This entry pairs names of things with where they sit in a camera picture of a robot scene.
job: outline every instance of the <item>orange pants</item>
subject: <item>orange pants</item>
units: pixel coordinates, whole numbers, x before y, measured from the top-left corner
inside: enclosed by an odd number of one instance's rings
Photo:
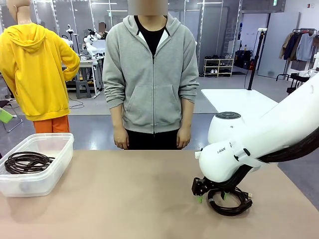
[[[68,116],[33,122],[36,133],[69,133]]]

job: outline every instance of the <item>zipper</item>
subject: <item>zipper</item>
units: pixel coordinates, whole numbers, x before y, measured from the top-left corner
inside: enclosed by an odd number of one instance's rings
[[[166,45],[166,43],[170,40],[170,36],[168,36],[168,38],[165,39],[164,42],[162,42],[162,44],[160,46],[158,46],[155,55],[153,55],[151,53],[151,50],[149,48],[149,46],[147,45],[147,43],[145,41],[143,41],[138,35],[135,36],[138,41],[140,41],[140,43],[142,43],[145,48],[150,52],[151,56],[152,56],[152,62],[153,62],[153,136],[155,137],[155,57],[158,54],[159,50]]]
[[[155,67],[154,67],[154,62],[155,62],[155,56],[152,55],[153,59],[153,136],[155,137]]]

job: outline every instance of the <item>yellow hoodie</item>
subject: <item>yellow hoodie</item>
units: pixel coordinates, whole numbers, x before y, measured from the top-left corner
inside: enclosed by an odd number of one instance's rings
[[[43,26],[15,25],[0,35],[0,71],[28,120],[70,113],[65,81],[72,80],[79,64],[65,41]]]

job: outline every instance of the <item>beige tabletop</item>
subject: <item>beige tabletop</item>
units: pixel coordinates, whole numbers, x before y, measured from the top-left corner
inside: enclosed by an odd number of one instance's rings
[[[50,195],[0,196],[0,238],[318,238],[319,212],[276,165],[247,175],[253,206],[233,218],[197,202],[197,176],[192,151],[75,151]]]

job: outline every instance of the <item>hanging clothes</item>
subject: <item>hanging clothes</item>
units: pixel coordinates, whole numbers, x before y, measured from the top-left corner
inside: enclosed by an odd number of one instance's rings
[[[288,42],[290,41],[290,38],[293,36],[293,34],[294,34],[294,33],[292,32],[292,33],[290,33],[290,34],[286,37],[286,40],[285,40],[285,42],[284,42],[284,44],[283,44],[283,46],[282,46],[282,48],[281,48],[280,54],[279,54],[279,58],[280,58],[280,59],[283,58],[284,53],[285,53],[285,50],[286,50],[286,47],[287,47],[287,45],[288,45]]]
[[[293,61],[290,68],[297,71],[304,71],[306,65],[307,61]]]
[[[313,46],[319,47],[319,36],[314,37]]]
[[[303,35],[302,33],[298,33],[298,39],[297,39],[295,46],[291,52],[290,59],[288,59],[288,60],[297,61],[297,48],[299,46],[302,35]]]
[[[298,32],[293,33],[292,37],[290,38],[290,40],[287,44],[287,47],[286,47],[286,50],[284,53],[284,60],[288,60],[291,57],[291,54],[292,54],[293,49],[298,41],[299,36],[300,36],[300,33],[298,33]]]
[[[297,48],[297,60],[310,61],[313,55],[313,40],[315,35],[303,34]]]

